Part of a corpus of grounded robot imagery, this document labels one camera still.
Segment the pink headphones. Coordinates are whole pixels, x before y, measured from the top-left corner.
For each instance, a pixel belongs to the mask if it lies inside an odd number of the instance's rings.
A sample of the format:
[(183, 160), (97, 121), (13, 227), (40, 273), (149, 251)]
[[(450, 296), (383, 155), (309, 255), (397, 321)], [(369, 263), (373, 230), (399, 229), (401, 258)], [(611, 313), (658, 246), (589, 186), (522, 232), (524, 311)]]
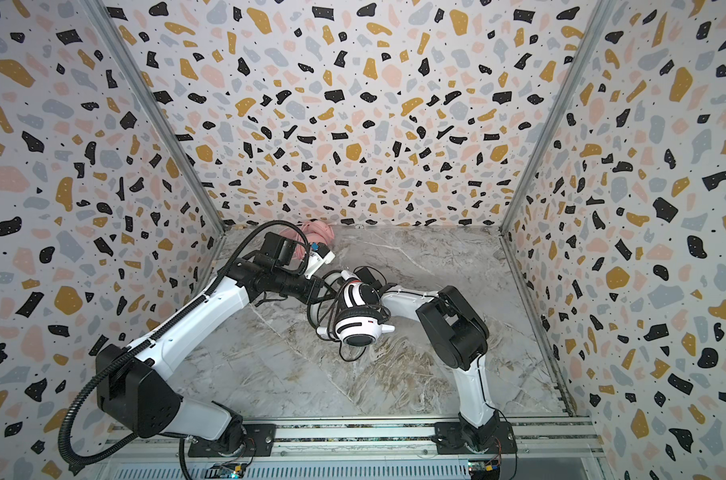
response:
[[(309, 244), (323, 243), (330, 249), (333, 248), (335, 243), (335, 232), (333, 228), (325, 222), (320, 220), (308, 222), (303, 224), (300, 229), (304, 232)], [(297, 242), (302, 240), (301, 236), (291, 228), (285, 228), (280, 232), (280, 235)]]

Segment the white black headphones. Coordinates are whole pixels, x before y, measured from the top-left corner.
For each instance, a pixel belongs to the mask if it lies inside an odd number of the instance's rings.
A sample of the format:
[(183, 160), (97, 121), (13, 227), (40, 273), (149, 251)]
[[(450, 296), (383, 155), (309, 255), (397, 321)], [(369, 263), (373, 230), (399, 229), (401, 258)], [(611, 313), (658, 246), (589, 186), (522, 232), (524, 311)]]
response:
[(384, 278), (377, 269), (356, 267), (353, 271), (336, 270), (324, 276), (333, 300), (325, 314), (313, 306), (310, 318), (316, 334), (323, 340), (351, 347), (367, 347), (384, 334), (394, 333), (391, 313), (384, 306)]

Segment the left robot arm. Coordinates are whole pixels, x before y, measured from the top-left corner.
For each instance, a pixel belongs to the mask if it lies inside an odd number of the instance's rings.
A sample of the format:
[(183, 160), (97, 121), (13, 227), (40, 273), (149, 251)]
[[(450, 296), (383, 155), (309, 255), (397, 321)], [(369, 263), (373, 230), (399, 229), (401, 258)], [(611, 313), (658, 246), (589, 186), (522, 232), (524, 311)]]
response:
[(238, 249), (209, 286), (152, 332), (97, 357), (102, 380), (98, 407), (138, 438), (182, 435), (207, 441), (220, 455), (246, 447), (242, 417), (215, 402), (177, 393), (168, 383), (176, 369), (225, 320), (270, 294), (304, 304), (318, 299), (317, 270), (333, 253), (324, 242), (266, 234), (249, 253)]

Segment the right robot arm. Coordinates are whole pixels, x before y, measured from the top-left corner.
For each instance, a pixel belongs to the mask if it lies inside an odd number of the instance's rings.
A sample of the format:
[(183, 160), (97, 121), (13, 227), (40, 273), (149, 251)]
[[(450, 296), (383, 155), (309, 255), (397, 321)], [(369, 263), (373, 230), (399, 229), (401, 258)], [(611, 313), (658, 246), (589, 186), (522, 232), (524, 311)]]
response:
[(419, 322), (430, 344), (454, 375), (460, 400), (456, 421), (438, 422), (432, 441), (440, 454), (516, 454), (512, 425), (495, 405), (487, 378), (489, 329), (454, 286), (423, 292), (389, 283), (383, 305), (396, 317)]

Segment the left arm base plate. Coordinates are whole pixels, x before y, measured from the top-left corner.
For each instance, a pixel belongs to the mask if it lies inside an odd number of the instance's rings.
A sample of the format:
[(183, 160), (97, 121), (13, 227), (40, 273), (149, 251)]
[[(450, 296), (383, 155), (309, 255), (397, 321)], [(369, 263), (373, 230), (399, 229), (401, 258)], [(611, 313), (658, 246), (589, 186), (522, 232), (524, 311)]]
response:
[(277, 425), (273, 423), (246, 423), (233, 433), (218, 440), (196, 437), (187, 451), (191, 458), (251, 458), (269, 457), (276, 438)]

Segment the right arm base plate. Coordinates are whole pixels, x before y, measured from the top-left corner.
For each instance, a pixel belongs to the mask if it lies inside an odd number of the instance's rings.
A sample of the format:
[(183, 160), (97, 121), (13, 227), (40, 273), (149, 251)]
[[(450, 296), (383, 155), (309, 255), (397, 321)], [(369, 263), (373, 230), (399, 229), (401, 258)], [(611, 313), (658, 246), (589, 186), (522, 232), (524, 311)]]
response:
[(475, 428), (463, 421), (438, 422), (430, 439), (440, 455), (452, 454), (515, 454), (518, 446), (509, 422), (492, 420)]

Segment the left corner aluminium post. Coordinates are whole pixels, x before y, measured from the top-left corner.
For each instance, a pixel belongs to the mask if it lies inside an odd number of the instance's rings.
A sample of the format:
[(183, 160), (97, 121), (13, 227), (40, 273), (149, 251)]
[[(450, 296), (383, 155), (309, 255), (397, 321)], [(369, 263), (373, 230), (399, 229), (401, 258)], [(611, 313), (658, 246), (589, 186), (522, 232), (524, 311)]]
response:
[(139, 67), (120, 36), (119, 30), (112, 22), (104, 3), (102, 1), (84, 0), (82, 4), (89, 20), (122, 70), (125, 80), (132, 88), (142, 109), (148, 115), (161, 141), (170, 150), (171, 156), (184, 174), (187, 185), (198, 200), (201, 210), (208, 216), (216, 234), (219, 237), (225, 235), (224, 222), (219, 218), (212, 200), (207, 195), (180, 141), (159, 108), (151, 89), (143, 80)]

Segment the corner aluminium post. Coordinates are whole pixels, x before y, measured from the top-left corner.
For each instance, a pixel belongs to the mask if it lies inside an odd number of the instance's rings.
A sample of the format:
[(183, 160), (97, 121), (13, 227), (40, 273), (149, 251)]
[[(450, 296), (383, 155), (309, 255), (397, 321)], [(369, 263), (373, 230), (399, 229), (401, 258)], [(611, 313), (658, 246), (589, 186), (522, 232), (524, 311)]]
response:
[(171, 156), (184, 174), (187, 185), (198, 200), (201, 210), (208, 216), (216, 234), (219, 237), (225, 235), (224, 222), (219, 218), (212, 200), (207, 195), (180, 141), (159, 108), (151, 89), (143, 80), (139, 67), (120, 36), (119, 30), (112, 22), (104, 3), (102, 1), (84, 0), (82, 4), (89, 20), (122, 70), (125, 80), (132, 88), (142, 109), (148, 115), (161, 141), (170, 150)]
[(599, 34), (604, 29), (615, 4), (614, 0), (600, 0), (596, 3), (596, 7), (587, 23), (584, 38), (580, 42), (571, 67), (548, 114), (542, 134), (533, 150), (532, 158), (520, 176), (520, 182), (500, 226), (502, 238), (505, 238), (507, 233), (512, 230), (515, 216), (525, 201), (526, 191), (534, 182), (534, 176), (544, 160), (561, 119), (569, 108), (570, 99), (578, 87), (580, 78), (598, 42)]

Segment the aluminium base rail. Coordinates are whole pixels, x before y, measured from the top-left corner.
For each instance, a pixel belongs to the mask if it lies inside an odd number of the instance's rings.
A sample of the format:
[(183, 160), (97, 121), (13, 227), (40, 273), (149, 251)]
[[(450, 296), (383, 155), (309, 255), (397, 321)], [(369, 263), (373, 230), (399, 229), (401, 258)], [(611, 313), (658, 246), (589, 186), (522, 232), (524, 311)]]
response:
[(585, 417), (503, 419), (484, 447), (448, 416), (248, 419), (246, 444), (139, 439), (94, 469), (97, 479), (610, 479)]

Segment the right corner aluminium post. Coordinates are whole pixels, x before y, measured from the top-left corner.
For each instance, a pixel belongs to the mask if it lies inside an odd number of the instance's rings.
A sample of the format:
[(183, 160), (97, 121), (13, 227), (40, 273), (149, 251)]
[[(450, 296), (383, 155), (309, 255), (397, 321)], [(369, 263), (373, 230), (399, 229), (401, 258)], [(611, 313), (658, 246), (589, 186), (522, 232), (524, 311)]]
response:
[(615, 4), (614, 0), (600, 0), (596, 3), (596, 7), (587, 23), (584, 38), (580, 42), (571, 67), (548, 114), (542, 134), (533, 150), (532, 158), (520, 176), (520, 182), (500, 226), (502, 238), (505, 238), (507, 233), (512, 230), (515, 216), (525, 201), (526, 191), (534, 182), (534, 176), (544, 160), (561, 119), (569, 108), (570, 99), (578, 87), (580, 78), (598, 42), (599, 34), (604, 29)]

